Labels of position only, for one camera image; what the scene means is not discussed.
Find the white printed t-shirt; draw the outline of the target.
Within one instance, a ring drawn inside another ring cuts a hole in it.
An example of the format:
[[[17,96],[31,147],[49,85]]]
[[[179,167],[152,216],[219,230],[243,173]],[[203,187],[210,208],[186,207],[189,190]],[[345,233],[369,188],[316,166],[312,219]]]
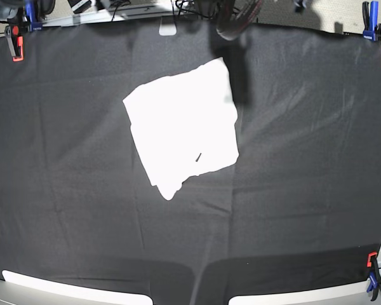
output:
[[[239,157],[237,109],[223,58],[142,84],[123,104],[150,184],[166,200],[189,177],[219,171]]]

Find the black table cloth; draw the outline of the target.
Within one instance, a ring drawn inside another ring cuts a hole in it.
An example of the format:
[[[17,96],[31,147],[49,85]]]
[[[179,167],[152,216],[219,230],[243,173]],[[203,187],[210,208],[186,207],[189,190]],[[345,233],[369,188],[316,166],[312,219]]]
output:
[[[123,100],[147,93],[142,131],[167,176],[226,153],[201,135],[221,59],[238,157],[166,200],[150,183]],[[255,25],[220,39],[208,22],[48,29],[14,62],[0,38],[0,277],[4,270],[154,295],[299,291],[366,278],[381,247],[381,45]]]

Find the blue clamp back left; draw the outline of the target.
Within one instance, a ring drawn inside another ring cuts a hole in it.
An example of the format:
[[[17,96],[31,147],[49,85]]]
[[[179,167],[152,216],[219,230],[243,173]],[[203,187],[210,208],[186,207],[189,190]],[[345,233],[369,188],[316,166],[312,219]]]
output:
[[[41,31],[43,29],[41,21],[41,2],[27,0],[23,2],[25,22],[29,32]]]

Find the blue clamp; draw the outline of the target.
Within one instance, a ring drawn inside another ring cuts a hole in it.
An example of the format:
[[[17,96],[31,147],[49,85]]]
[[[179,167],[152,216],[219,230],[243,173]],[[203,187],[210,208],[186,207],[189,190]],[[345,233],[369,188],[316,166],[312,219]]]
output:
[[[29,32],[41,31],[43,29],[41,21],[41,2],[27,0],[23,2],[25,22]]]
[[[381,37],[381,24],[378,23],[378,1],[363,1],[363,37],[370,41],[378,41]]]

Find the red clamp back left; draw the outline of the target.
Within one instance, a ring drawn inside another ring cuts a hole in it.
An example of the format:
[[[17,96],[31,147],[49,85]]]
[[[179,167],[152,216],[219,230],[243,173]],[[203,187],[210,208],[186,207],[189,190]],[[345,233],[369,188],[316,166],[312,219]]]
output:
[[[10,54],[14,62],[24,60],[23,37],[17,25],[8,25],[4,30]]]

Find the red clamp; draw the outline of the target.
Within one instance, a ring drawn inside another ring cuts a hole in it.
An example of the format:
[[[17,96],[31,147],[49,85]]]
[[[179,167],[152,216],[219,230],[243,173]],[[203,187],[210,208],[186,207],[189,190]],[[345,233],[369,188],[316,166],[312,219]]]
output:
[[[377,262],[378,252],[371,252],[368,254],[367,268],[368,268],[368,279],[370,281],[367,293],[372,293],[371,301],[376,301],[379,293],[379,288],[381,286],[381,275],[379,272],[378,262]]]
[[[14,62],[24,60],[23,37],[17,25],[8,25],[4,30],[10,54]]]

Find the blue clamp back right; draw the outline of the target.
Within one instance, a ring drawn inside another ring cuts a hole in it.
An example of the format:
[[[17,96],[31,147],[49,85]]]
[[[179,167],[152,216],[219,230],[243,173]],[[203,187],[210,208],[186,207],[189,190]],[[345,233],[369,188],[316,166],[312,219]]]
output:
[[[381,37],[381,24],[378,23],[378,1],[363,1],[363,37],[370,41],[378,41]]]

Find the red clamp front right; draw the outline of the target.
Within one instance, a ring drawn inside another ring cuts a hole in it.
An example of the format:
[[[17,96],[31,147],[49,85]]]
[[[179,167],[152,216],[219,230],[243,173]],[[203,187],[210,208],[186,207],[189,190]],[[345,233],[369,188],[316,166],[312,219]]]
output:
[[[372,293],[371,301],[376,301],[379,293],[379,288],[381,286],[381,275],[379,272],[378,262],[377,262],[378,252],[371,252],[368,254],[367,268],[368,268],[368,279],[370,281],[367,293]]]

